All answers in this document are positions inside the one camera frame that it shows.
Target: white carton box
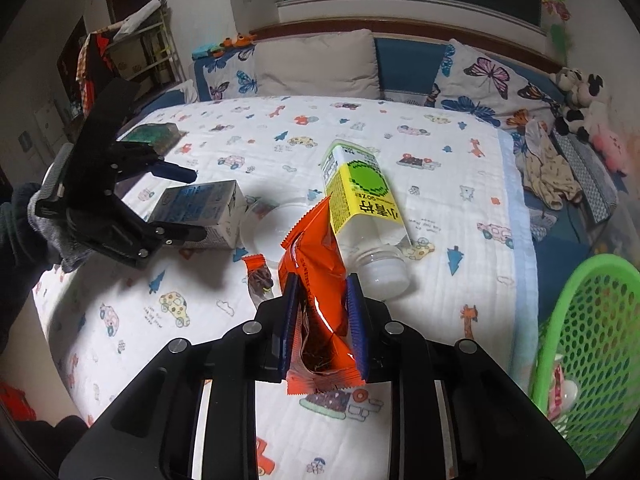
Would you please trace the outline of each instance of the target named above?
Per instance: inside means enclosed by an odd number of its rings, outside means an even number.
[[[185,248],[233,249],[246,200],[235,180],[191,184],[164,190],[150,222],[201,225],[207,237],[201,242],[185,242]]]

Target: pillow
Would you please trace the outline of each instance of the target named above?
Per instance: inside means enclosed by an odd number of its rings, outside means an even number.
[[[430,100],[436,108],[467,112],[496,128],[521,134],[531,119],[551,128],[551,105],[556,106],[511,68],[456,40],[447,45],[427,105]]]
[[[202,75],[209,89],[209,99],[200,96],[201,101],[254,97],[258,92],[254,46],[233,48],[221,57],[207,59]]]
[[[259,96],[380,99],[370,30],[263,41],[255,46]]]

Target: white bed sheet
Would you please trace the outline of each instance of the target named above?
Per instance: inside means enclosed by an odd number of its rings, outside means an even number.
[[[536,264],[510,136],[458,112],[323,97],[197,103],[142,122],[165,121],[188,132],[167,161],[198,170],[197,182],[236,179],[250,200],[314,202],[323,196],[319,163],[333,140],[370,148],[416,243],[406,251],[412,285],[387,302],[392,317],[436,341],[472,336],[526,386],[538,329]],[[146,218],[162,190],[176,185],[146,175],[125,202]],[[97,255],[68,276],[43,275],[34,289],[40,319],[89,423],[172,338],[216,339],[255,315],[245,252],[167,248],[144,271]],[[188,305],[182,327],[161,309],[171,292]],[[341,392],[337,410],[329,397],[287,397],[284,384],[256,391],[265,474],[306,478],[321,469],[326,478],[386,478],[388,386]]]

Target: butterfly pillowcase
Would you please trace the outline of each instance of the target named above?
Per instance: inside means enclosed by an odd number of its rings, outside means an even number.
[[[212,101],[254,97],[258,92],[254,47],[232,50],[211,60],[202,68]]]
[[[466,112],[509,132],[524,132],[531,119],[554,123],[555,102],[511,68],[451,40],[427,101],[436,108]]]

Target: pink plush toy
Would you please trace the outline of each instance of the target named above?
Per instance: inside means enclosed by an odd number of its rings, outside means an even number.
[[[591,136],[591,143],[604,155],[604,163],[609,171],[629,173],[630,163],[626,147],[614,132],[600,124],[597,133]]]

